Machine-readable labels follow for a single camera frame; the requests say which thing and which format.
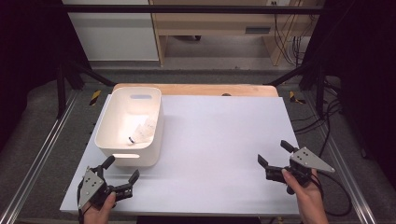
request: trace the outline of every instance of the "yellow and black hazard tape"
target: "yellow and black hazard tape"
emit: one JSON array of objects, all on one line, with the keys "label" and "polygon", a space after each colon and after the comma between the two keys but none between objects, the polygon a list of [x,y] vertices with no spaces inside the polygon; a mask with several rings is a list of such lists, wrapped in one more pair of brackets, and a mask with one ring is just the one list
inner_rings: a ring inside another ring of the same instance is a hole
[{"label": "yellow and black hazard tape", "polygon": [[91,101],[90,101],[90,105],[95,105],[95,104],[96,104],[96,101],[97,101],[98,98],[99,98],[100,92],[101,92],[101,91],[95,91],[95,92],[93,93],[93,96],[92,96]]},{"label": "yellow and black hazard tape", "polygon": [[306,104],[305,100],[297,100],[296,97],[294,96],[294,92],[293,91],[290,92],[290,101],[292,103],[299,103],[299,104],[302,104],[302,105]]}]

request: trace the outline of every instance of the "human hand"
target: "human hand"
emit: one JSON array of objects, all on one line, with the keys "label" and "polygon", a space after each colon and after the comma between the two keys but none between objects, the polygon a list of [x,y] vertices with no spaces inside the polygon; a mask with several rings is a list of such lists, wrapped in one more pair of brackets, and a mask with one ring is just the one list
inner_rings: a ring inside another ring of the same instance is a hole
[{"label": "human hand", "polygon": [[111,208],[113,208],[115,202],[116,202],[116,192],[111,192],[107,196],[105,203],[103,204],[103,206],[100,210],[94,208],[90,204],[86,204],[82,209],[83,211],[85,211],[84,223],[85,224],[107,224],[108,217],[110,216]]},{"label": "human hand", "polygon": [[[312,174],[318,176],[315,169],[312,169]],[[282,169],[282,175],[286,183],[296,193],[297,204],[303,223],[329,223],[324,212],[323,201],[318,187],[312,182],[309,182],[306,187],[302,187],[297,179],[286,169]]]}]

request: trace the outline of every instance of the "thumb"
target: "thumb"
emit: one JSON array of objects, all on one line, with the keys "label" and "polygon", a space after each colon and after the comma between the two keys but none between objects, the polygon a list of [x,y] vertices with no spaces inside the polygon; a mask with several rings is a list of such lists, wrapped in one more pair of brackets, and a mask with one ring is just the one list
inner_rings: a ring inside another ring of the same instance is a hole
[{"label": "thumb", "polygon": [[108,217],[115,202],[116,202],[116,192],[111,192],[107,196],[105,203],[103,204],[102,209],[100,210],[101,216]]},{"label": "thumb", "polygon": [[286,183],[294,190],[296,194],[302,193],[303,187],[301,187],[297,179],[289,171],[282,169],[282,175]]}]

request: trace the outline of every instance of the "white tabletop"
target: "white tabletop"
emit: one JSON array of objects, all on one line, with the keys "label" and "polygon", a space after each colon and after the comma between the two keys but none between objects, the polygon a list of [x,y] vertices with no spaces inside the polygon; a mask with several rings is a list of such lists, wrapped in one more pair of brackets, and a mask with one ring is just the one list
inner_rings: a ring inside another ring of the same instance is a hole
[{"label": "white tabletop", "polygon": [[[289,165],[290,154],[280,141],[298,146],[282,98],[163,95],[163,113],[160,158],[154,166],[138,168],[134,197],[119,201],[114,212],[134,216],[298,215],[295,196],[286,192],[286,185],[266,180],[257,163],[261,154],[270,165]],[[85,169],[106,159],[94,143],[96,132],[97,127],[61,211],[78,212],[77,188]],[[125,184],[135,169],[112,165],[105,170],[106,182]]]}]

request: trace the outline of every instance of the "black metal frame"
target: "black metal frame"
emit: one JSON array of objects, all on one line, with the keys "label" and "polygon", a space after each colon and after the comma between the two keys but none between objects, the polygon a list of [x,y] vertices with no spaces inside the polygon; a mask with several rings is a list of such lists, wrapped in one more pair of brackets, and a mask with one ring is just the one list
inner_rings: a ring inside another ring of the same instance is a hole
[{"label": "black metal frame", "polygon": [[[218,13],[218,14],[298,14],[298,15],[322,15],[329,13],[339,13],[344,12],[345,10],[340,7],[334,8],[326,8],[326,7],[250,7],[250,6],[191,6],[191,5],[150,5],[150,6],[142,6],[142,5],[44,5],[42,6],[43,10],[60,10],[61,12],[71,12],[71,13]],[[334,27],[331,29],[332,31],[335,29],[336,25],[339,23],[336,22]],[[319,49],[316,50],[315,55],[321,56],[323,51],[323,46],[325,46],[326,41],[329,40],[332,35],[332,31],[330,31],[327,36],[323,39],[322,43],[319,45]],[[107,86],[113,86],[116,83],[101,77],[100,75],[94,73],[91,69],[85,68],[78,63],[75,62],[66,62],[65,64],[74,67],[80,72],[86,73],[87,75],[99,80],[100,82],[106,84]],[[314,72],[318,71],[318,67],[320,67],[320,60],[318,58],[313,58],[310,61],[303,61],[303,64],[300,67],[295,68],[294,70],[288,72],[283,77],[278,78],[270,83],[263,85],[272,85],[277,86],[285,82],[286,80],[298,76],[303,73],[310,73],[309,81],[305,82],[304,89],[309,89],[314,81],[313,79],[317,79],[316,75],[312,75],[312,70]],[[64,91],[64,82],[60,79],[64,77],[69,77],[69,81],[74,81],[75,87],[77,89],[81,89],[83,86],[82,80],[77,78],[70,78],[69,75],[65,75],[62,71],[64,69],[64,65],[60,65],[59,68],[59,76],[58,83],[60,84],[58,87],[58,91]],[[317,98],[322,97],[321,92],[323,92],[323,85],[318,85],[317,90]],[[59,113],[58,117],[62,115],[64,112],[64,93],[59,93]],[[323,107],[323,99],[317,99],[317,110],[322,111]]]}]

